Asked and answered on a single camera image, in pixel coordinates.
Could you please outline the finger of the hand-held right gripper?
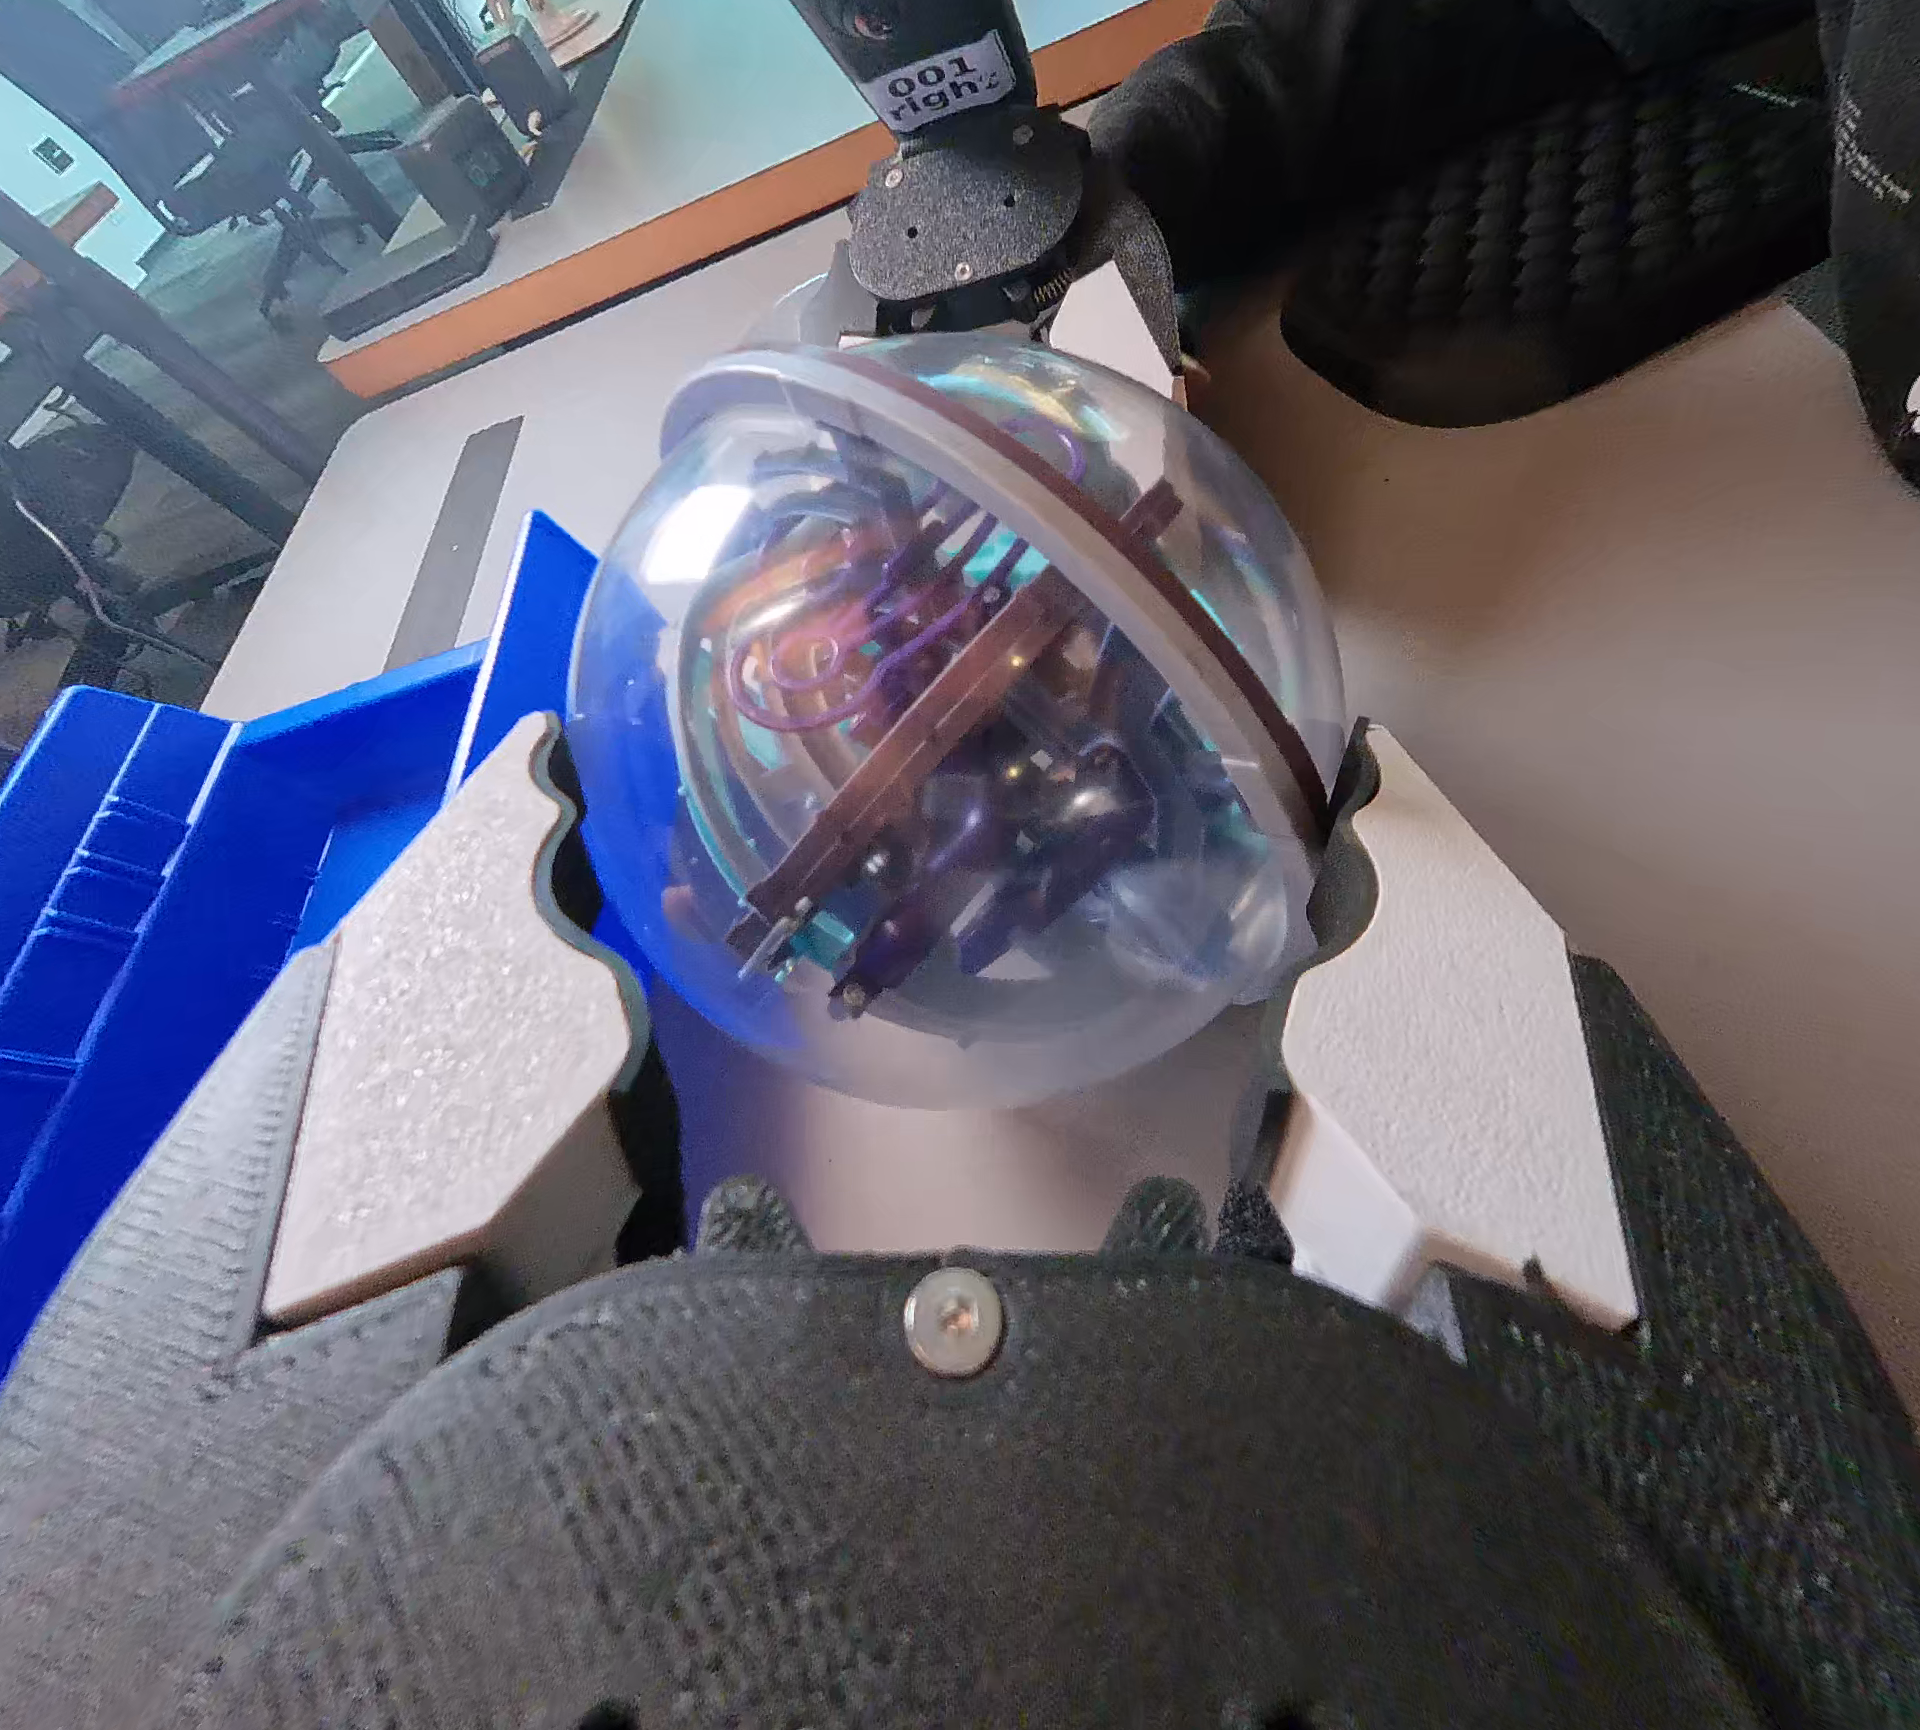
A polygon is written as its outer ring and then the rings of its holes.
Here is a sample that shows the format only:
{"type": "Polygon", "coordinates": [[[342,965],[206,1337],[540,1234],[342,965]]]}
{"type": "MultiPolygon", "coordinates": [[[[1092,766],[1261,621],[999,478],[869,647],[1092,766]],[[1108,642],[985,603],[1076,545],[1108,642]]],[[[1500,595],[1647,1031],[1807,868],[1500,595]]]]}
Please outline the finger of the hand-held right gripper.
{"type": "Polygon", "coordinates": [[[1080,210],[1080,357],[1142,388],[1186,386],[1173,268],[1146,205],[1080,210]]]}
{"type": "Polygon", "coordinates": [[[851,269],[851,248],[834,245],[824,272],[771,310],[771,344],[843,347],[872,340],[872,293],[851,269]]]}

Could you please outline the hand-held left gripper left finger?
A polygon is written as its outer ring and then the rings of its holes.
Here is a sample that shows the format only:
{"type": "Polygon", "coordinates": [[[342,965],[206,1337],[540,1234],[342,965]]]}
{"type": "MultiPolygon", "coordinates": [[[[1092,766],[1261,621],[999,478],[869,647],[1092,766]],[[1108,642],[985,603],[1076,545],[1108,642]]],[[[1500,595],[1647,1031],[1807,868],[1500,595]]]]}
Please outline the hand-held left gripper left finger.
{"type": "Polygon", "coordinates": [[[690,1245],[681,1113],[557,715],[509,726],[328,939],[264,1275],[297,1327],[465,1268],[506,1309],[690,1245]]]}

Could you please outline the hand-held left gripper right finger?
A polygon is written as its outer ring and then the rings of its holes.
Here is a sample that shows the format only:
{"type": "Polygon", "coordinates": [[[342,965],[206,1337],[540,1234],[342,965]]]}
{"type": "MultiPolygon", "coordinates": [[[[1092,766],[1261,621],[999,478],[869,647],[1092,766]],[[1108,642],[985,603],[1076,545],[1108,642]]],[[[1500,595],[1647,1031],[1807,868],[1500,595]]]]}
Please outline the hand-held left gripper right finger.
{"type": "Polygon", "coordinates": [[[1405,1316],[1436,1270],[1641,1314],[1571,948],[1405,746],[1362,720],[1268,1007],[1249,1181],[1306,1279],[1405,1316]]]}

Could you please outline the clear maze ball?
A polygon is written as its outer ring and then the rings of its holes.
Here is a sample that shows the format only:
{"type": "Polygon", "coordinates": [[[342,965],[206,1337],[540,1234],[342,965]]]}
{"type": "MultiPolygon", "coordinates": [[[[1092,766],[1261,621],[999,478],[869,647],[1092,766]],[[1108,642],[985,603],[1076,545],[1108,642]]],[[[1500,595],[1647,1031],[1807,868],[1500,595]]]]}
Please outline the clear maze ball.
{"type": "Polygon", "coordinates": [[[596,878],[733,1044],[898,1108],[1140,1069],[1311,954],[1350,720],[1175,395],[1008,336],[716,356],[572,643],[596,878]]]}

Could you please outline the person's right forearm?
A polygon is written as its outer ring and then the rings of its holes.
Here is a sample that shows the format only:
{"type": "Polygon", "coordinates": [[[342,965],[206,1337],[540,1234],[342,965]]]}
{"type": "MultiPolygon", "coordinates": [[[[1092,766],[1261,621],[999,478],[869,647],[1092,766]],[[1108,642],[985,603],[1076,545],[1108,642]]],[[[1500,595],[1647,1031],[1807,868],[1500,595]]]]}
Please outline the person's right forearm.
{"type": "Polygon", "coordinates": [[[1374,412],[1546,409],[1827,251],[1813,0],[1219,0],[1094,110],[1200,324],[1374,412]]]}

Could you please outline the wooden-edged desk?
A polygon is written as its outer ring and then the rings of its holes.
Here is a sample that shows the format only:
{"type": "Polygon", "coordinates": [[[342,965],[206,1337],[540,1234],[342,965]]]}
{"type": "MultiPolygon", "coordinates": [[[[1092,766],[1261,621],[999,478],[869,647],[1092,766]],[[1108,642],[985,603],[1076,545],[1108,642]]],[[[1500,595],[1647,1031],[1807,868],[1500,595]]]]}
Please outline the wooden-edged desk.
{"type": "MultiPolygon", "coordinates": [[[[1015,0],[1040,98],[1077,105],[1217,0],[1015,0]]],[[[788,0],[635,0],[551,201],[484,273],[317,360],[382,397],[843,204],[886,146],[788,0]]]]}

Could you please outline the blue plastic bin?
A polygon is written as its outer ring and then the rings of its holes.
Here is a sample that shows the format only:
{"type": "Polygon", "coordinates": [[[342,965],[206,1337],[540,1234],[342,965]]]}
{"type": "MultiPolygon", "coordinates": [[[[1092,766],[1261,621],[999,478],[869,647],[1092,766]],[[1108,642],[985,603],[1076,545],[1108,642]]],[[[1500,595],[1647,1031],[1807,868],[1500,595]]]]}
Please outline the blue plastic bin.
{"type": "Polygon", "coordinates": [[[285,959],[529,712],[596,556],[522,523],[484,639],[245,721],[63,690],[1,795],[1,1367],[285,959]]]}

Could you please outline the black office chair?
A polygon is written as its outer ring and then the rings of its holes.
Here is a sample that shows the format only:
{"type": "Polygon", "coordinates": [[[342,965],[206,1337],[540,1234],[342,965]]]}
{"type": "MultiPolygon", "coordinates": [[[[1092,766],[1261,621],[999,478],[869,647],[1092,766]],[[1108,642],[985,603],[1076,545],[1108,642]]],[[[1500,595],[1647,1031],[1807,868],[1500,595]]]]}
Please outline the black office chair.
{"type": "Polygon", "coordinates": [[[173,237],[273,230],[257,311],[275,330],[304,261],[344,272],[334,233],[384,232],[386,204],[328,108],[334,0],[8,0],[24,87],[131,184],[173,237]]]}

